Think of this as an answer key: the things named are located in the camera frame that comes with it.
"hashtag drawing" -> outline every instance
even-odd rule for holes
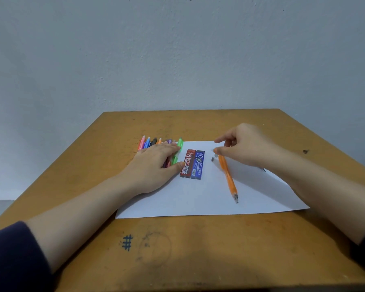
[[[134,237],[132,237],[131,235],[126,235],[123,239],[123,245],[122,247],[127,250],[127,251],[130,251],[130,247],[131,247],[131,240],[133,239]]]

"table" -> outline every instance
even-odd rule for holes
[[[241,122],[365,185],[365,167],[279,109],[105,112],[0,216],[0,228],[118,174],[142,135],[207,141]],[[122,248],[132,237],[130,249]],[[349,242],[312,210],[257,215],[111,217],[64,266],[57,291],[365,285]]]

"wall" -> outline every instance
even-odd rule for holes
[[[212,108],[281,108],[365,165],[365,0],[0,0],[0,199],[104,111]]]

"paper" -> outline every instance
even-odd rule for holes
[[[160,189],[136,196],[117,211],[116,218],[255,214],[309,208],[272,172],[226,158],[238,190],[239,203],[235,203],[218,159],[211,162],[213,149],[222,145],[213,141],[184,142],[179,162],[184,161],[188,149],[205,151],[202,179],[177,175]]]

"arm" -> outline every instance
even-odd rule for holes
[[[140,150],[117,176],[26,221],[55,272],[119,207],[134,196],[156,190],[180,172],[184,162],[162,168],[180,147],[157,144]]]
[[[217,147],[215,153],[267,168],[353,242],[359,244],[365,237],[365,186],[277,146],[253,125],[241,124],[215,140],[222,141],[225,147]]]

